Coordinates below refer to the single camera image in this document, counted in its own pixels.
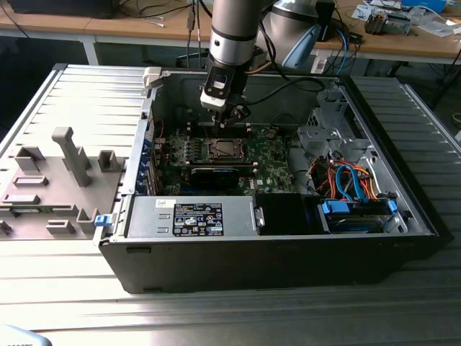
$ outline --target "green motherboard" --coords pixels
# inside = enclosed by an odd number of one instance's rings
[[[268,127],[252,128],[245,138],[191,136],[176,130],[158,153],[155,176],[161,195],[252,195],[295,192],[287,167],[286,140]],[[226,189],[193,184],[195,169],[233,170],[236,183]]]

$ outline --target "power supply label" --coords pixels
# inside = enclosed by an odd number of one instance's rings
[[[194,203],[174,205],[175,236],[223,236],[223,205]]]

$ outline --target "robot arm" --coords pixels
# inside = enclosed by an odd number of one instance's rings
[[[250,115],[242,94],[260,40],[258,26],[266,0],[215,0],[208,76],[200,102],[215,111],[215,127],[224,128]],[[333,0],[279,0],[264,19],[282,66],[298,68],[325,32]]]
[[[224,113],[240,102],[262,7],[263,0],[215,0],[203,107]]]

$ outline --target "motherboard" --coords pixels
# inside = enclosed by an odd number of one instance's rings
[[[212,128],[204,126],[176,129],[154,141],[153,194],[294,192],[286,161],[289,138],[286,132],[270,127],[242,128],[224,138],[213,136]]]

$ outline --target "desk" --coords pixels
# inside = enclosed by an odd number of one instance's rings
[[[153,0],[140,0],[152,4]],[[339,11],[345,24],[352,31],[364,35],[364,42],[357,54],[358,58],[392,61],[413,61],[421,63],[452,63],[461,48],[461,36],[450,35],[440,38],[414,27],[409,36],[372,36],[364,32],[364,22],[350,18],[353,8],[360,0],[341,0]],[[142,19],[118,14],[114,19],[91,19],[88,17],[50,16],[44,14],[16,14],[4,2],[9,15],[32,38],[55,40],[76,40],[82,42],[89,64],[98,65],[95,43],[124,43],[137,45],[166,45],[185,47],[187,42],[186,21],[188,10],[183,9],[164,16],[165,27],[158,27]],[[211,19],[200,12],[202,27],[202,47],[207,48],[210,39]],[[461,15],[461,10],[449,9],[444,15]],[[0,11],[0,35],[23,37],[24,35]],[[192,36],[192,47],[197,47],[197,36]],[[341,42],[333,38],[328,42],[317,43],[313,54],[316,63],[336,55]]]

